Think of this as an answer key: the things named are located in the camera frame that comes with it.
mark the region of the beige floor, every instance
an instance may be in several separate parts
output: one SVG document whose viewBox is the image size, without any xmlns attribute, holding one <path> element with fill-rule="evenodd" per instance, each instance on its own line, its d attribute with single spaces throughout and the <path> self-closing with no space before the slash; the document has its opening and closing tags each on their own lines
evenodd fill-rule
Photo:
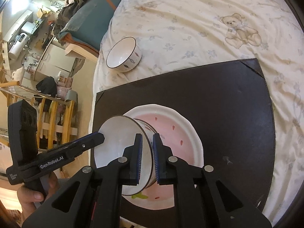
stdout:
<svg viewBox="0 0 304 228">
<path fill-rule="evenodd" d="M 93 76 L 96 63 L 86 59 L 83 67 L 74 75 L 72 90 L 78 93 L 78 138 L 89 133 L 89 122 L 92 111 L 93 101 Z M 65 177 L 73 176 L 83 166 L 89 164 L 88 151 L 77 157 L 75 161 L 64 166 Z"/>
</svg>

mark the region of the green leaf design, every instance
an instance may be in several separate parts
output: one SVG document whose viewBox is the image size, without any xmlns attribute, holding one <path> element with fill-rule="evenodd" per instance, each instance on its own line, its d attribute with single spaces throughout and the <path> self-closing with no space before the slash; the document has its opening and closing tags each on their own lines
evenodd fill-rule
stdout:
<svg viewBox="0 0 304 228">
<path fill-rule="evenodd" d="M 145 196 L 143 195 L 141 192 L 135 194 L 135 195 L 132 195 L 131 196 L 132 199 L 135 199 L 135 198 L 139 198 L 139 199 L 148 199 L 148 196 Z"/>
</svg>

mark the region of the black desk mat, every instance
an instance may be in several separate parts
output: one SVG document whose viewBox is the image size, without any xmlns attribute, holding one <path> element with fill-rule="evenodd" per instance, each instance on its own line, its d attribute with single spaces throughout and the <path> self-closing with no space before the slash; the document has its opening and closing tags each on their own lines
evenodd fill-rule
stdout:
<svg viewBox="0 0 304 228">
<path fill-rule="evenodd" d="M 93 132 L 144 104 L 175 109 L 194 126 L 204 163 L 263 210 L 275 160 L 272 104 L 257 59 L 204 65 L 134 81 L 97 94 Z M 91 165 L 95 166 L 94 150 Z M 148 210 L 122 198 L 120 215 L 145 227 L 176 227 L 175 208 Z"/>
</svg>

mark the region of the bed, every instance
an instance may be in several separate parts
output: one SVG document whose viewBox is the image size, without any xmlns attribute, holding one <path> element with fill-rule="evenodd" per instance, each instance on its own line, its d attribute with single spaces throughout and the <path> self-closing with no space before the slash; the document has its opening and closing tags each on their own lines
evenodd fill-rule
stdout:
<svg viewBox="0 0 304 228">
<path fill-rule="evenodd" d="M 111 48 L 136 38 L 139 65 L 106 66 Z M 257 58 L 273 105 L 276 152 L 264 215 L 274 225 L 304 180 L 304 34 L 284 0 L 122 0 L 104 35 L 93 92 L 199 65 Z M 92 130 L 94 104 L 90 130 Z"/>
</svg>

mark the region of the metal screw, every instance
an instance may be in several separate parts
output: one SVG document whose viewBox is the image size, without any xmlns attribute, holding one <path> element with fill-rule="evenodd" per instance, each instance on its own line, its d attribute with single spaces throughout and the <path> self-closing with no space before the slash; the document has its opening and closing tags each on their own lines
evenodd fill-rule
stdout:
<svg viewBox="0 0 304 228">
<path fill-rule="evenodd" d="M 83 167 L 82 172 L 83 173 L 90 173 L 91 170 L 92 170 L 92 168 L 90 166 L 85 166 L 85 167 Z"/>
<path fill-rule="evenodd" d="M 125 163 L 125 162 L 127 162 L 127 158 L 126 157 L 120 157 L 120 158 L 118 158 L 118 162 L 119 163 Z"/>
<path fill-rule="evenodd" d="M 169 160 L 170 162 L 174 163 L 174 162 L 177 161 L 177 157 L 171 156 L 171 157 L 168 158 L 168 160 Z"/>
<path fill-rule="evenodd" d="M 207 172 L 212 172 L 212 171 L 214 170 L 213 166 L 211 166 L 211 165 L 206 165 L 206 166 L 204 167 L 204 169 L 205 169 L 205 171 L 207 171 Z"/>
</svg>

